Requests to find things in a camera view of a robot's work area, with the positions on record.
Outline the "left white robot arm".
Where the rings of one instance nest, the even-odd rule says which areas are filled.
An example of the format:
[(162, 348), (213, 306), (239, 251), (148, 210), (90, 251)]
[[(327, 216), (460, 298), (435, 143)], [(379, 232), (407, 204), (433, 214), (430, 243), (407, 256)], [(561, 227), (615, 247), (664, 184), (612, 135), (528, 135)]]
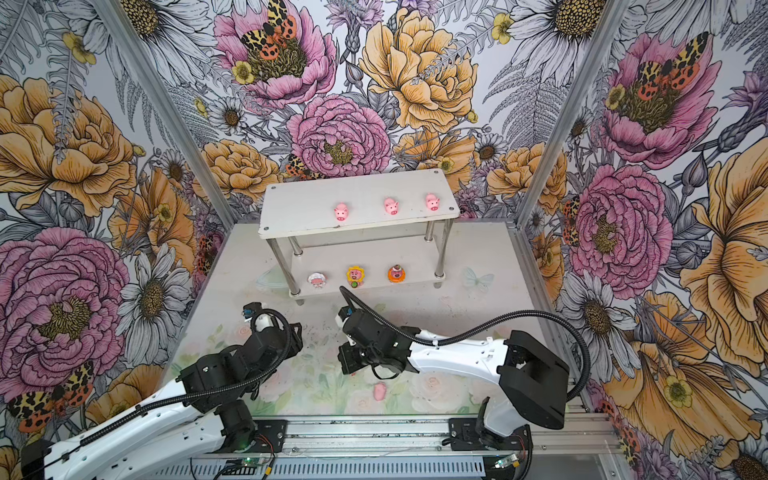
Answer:
[(68, 440), (20, 454), (25, 479), (137, 478), (183, 458), (251, 448), (258, 427), (243, 398), (303, 347), (303, 327), (259, 302), (243, 308), (242, 345), (201, 356), (148, 398)]

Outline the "pink white hooded toy figure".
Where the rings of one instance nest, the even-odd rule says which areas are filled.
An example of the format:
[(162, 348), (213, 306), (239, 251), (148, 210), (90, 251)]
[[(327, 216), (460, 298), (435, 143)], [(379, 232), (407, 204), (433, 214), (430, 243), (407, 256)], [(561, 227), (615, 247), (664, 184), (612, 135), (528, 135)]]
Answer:
[(307, 277), (308, 283), (316, 289), (322, 289), (327, 284), (327, 276), (322, 272), (313, 272)]

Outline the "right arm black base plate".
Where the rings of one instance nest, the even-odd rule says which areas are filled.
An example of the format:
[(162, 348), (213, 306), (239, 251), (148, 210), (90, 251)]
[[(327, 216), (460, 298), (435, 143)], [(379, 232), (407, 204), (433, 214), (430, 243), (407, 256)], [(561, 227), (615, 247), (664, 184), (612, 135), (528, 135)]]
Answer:
[(453, 451), (519, 451), (531, 444), (530, 428), (524, 425), (511, 435), (502, 437), (480, 425), (479, 418), (454, 417), (448, 420), (448, 436), (441, 442)]

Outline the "pink toy with yellow flower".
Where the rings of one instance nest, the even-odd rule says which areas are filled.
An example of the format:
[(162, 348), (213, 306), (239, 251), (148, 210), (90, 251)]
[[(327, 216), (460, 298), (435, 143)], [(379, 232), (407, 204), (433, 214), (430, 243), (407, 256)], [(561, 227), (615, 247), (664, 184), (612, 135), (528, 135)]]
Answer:
[(347, 269), (346, 279), (351, 288), (358, 288), (364, 284), (365, 270), (360, 266), (351, 266)]

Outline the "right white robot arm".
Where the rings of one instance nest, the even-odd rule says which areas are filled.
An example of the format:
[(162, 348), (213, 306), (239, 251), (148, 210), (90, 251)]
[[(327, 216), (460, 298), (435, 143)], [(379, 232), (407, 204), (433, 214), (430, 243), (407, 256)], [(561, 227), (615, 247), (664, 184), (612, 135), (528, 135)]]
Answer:
[(501, 396), (485, 400), (476, 421), (477, 434), (492, 447), (529, 424), (564, 428), (569, 366), (527, 332), (441, 346), (440, 335), (415, 327), (398, 332), (350, 306), (339, 310), (336, 323), (347, 337), (338, 353), (345, 375), (369, 367), (386, 379), (403, 372), (421, 380), (444, 373), (495, 386)]

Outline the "small pink pig toy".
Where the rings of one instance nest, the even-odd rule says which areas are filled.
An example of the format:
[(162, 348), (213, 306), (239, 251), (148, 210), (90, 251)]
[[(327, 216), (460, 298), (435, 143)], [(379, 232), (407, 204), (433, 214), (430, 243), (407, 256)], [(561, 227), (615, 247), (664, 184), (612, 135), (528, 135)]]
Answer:
[(438, 211), (440, 207), (440, 199), (435, 194), (427, 194), (425, 197), (425, 205), (430, 211)]
[(381, 402), (386, 398), (387, 386), (383, 382), (379, 382), (373, 387), (373, 398), (377, 402)]
[(339, 203), (334, 207), (334, 216), (337, 221), (343, 222), (348, 219), (349, 216), (349, 208), (344, 203)]
[(397, 215), (399, 212), (399, 203), (393, 198), (386, 198), (384, 207), (388, 215)]

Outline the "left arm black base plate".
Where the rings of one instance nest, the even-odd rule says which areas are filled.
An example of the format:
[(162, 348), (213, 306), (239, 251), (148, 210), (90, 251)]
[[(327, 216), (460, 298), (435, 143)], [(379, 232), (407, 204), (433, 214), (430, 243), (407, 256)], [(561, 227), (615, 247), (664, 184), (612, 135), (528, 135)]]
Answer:
[(289, 422), (284, 419), (259, 418), (253, 421), (253, 432), (242, 453), (278, 454), (283, 452)]

